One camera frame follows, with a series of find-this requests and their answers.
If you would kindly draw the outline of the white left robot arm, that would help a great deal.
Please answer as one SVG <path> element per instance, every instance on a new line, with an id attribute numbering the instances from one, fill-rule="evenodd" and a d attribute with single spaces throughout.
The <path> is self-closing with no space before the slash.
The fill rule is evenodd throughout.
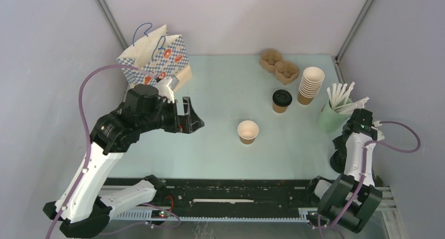
<path id="1" fill-rule="evenodd" d="M 93 238 L 113 218 L 137 205 L 164 203 L 165 184 L 154 175 L 109 195 L 100 196 L 99 192 L 111 169 L 141 134 L 157 129 L 190 134 L 204 126 L 189 97 L 183 98 L 183 106 L 184 114 L 179 115 L 167 86 L 137 85 L 123 103 L 97 121 L 77 175 L 60 199 L 43 208 L 51 220 L 60 221 L 63 235 Z"/>

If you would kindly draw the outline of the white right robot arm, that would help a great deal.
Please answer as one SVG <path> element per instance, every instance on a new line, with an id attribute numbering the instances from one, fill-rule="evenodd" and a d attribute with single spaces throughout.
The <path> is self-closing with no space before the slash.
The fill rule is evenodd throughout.
<path id="1" fill-rule="evenodd" d="M 359 233 L 382 201 L 372 177 L 372 153 L 378 138 L 372 112 L 355 109 L 333 140 L 335 152 L 331 167 L 339 173 L 336 180 L 318 176 L 305 192 L 311 206 L 321 216 L 351 232 Z"/>

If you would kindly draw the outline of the black plastic cup lid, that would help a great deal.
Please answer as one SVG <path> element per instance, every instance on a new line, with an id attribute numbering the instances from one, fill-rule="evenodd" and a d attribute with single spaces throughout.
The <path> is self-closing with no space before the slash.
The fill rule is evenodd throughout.
<path id="1" fill-rule="evenodd" d="M 273 93 L 272 101 L 279 107 L 288 107 L 292 103 L 292 95 L 287 90 L 279 89 Z"/>

